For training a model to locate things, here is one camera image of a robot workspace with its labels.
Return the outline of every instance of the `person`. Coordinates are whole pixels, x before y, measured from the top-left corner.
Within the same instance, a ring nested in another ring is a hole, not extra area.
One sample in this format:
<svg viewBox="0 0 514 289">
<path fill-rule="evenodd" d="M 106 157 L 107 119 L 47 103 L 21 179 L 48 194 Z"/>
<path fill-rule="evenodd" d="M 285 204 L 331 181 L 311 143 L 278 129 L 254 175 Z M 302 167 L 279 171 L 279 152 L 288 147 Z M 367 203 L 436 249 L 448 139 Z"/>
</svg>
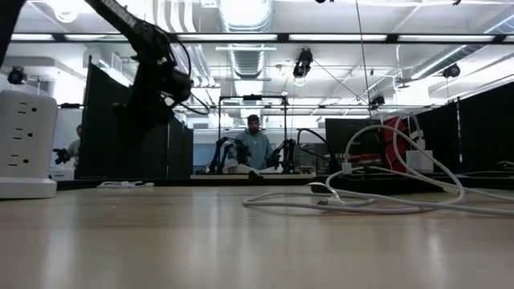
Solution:
<svg viewBox="0 0 514 289">
<path fill-rule="evenodd" d="M 273 153 L 270 140 L 259 130 L 260 123 L 257 115 L 251 115 L 247 120 L 248 129 L 237 135 L 235 139 L 242 140 L 248 145 L 250 151 L 248 165 L 253 169 L 265 169 L 266 159 Z"/>
<path fill-rule="evenodd" d="M 67 157 L 69 159 L 74 159 L 75 162 L 73 163 L 73 166 L 77 168 L 79 165 L 79 148 L 80 148 L 80 138 L 82 136 L 82 124 L 79 124 L 77 126 L 77 136 L 79 137 L 78 140 L 73 141 L 70 146 L 67 148 Z"/>
</svg>

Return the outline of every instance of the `workbench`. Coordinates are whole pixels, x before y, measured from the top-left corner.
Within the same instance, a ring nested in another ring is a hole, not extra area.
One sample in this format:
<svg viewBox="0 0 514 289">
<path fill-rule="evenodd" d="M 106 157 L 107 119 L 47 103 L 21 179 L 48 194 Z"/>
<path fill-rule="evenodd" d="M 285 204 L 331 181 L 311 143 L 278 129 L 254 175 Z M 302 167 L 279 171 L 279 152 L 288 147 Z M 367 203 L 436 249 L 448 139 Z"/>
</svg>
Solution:
<svg viewBox="0 0 514 289">
<path fill-rule="evenodd" d="M 484 289 L 514 284 L 512 218 L 241 206 L 244 198 L 259 193 L 293 191 L 310 190 L 82 189 L 58 192 L 52 199 L 0 201 L 0 288 Z M 453 196 L 402 197 L 441 201 Z M 512 208 L 496 201 L 480 205 Z"/>
</svg>

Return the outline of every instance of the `ceiling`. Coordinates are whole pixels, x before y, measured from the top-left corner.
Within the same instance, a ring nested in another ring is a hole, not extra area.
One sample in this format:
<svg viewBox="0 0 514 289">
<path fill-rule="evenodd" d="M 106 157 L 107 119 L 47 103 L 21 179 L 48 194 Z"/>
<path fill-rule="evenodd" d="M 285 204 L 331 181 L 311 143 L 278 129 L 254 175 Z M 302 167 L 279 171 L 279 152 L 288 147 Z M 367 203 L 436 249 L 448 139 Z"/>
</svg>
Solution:
<svg viewBox="0 0 514 289">
<path fill-rule="evenodd" d="M 122 0 L 131 5 L 139 5 L 140 17 L 151 11 L 153 1 L 165 0 Z M 75 21 L 62 23 L 55 19 L 53 9 L 45 1 L 27 0 L 15 32 L 73 32 L 106 33 L 116 30 L 95 13 L 80 13 Z M 67 3 L 80 0 L 67 0 Z M 222 32 L 219 12 L 212 0 L 195 0 L 193 20 L 198 32 Z M 354 1 L 336 0 L 334 3 L 318 4 L 314 0 L 275 0 L 271 32 L 296 33 L 432 33 L 470 34 L 483 33 L 491 23 L 511 16 L 514 2 L 464 0 L 458 6 L 452 1 L 411 1 L 411 0 L 366 0 L 358 1 L 360 24 Z M 204 44 L 202 49 L 212 76 L 221 85 L 221 94 L 234 95 L 234 81 L 230 70 L 228 52 L 217 51 L 222 44 Z M 315 61 L 303 87 L 294 84 L 288 71 L 302 47 L 309 47 Z M 403 104 L 410 98 L 410 104 L 444 104 L 452 96 L 465 96 L 482 89 L 498 79 L 508 79 L 513 65 L 511 46 L 488 46 L 460 60 L 460 77 L 445 79 L 430 76 L 411 83 L 411 87 L 423 86 L 428 96 L 414 94 L 395 97 L 398 83 L 392 75 L 408 71 L 426 61 L 437 60 L 449 46 L 420 44 L 276 44 L 276 51 L 267 52 L 263 82 L 264 95 L 277 95 L 286 92 L 290 104 L 359 104 L 356 96 L 367 100 L 367 87 L 377 87 L 384 93 L 386 104 Z M 103 55 L 116 53 L 122 59 L 134 55 L 128 44 L 24 44 L 13 43 L 8 56 L 52 57 L 64 63 L 75 72 L 85 75 L 83 57 L 87 49 L 97 49 Z M 124 65 L 126 71 L 135 71 L 133 64 Z M 226 111 L 237 117 L 239 112 Z M 280 110 L 262 110 L 262 115 L 280 114 Z M 294 115 L 341 114 L 341 110 L 296 109 Z"/>
</svg>

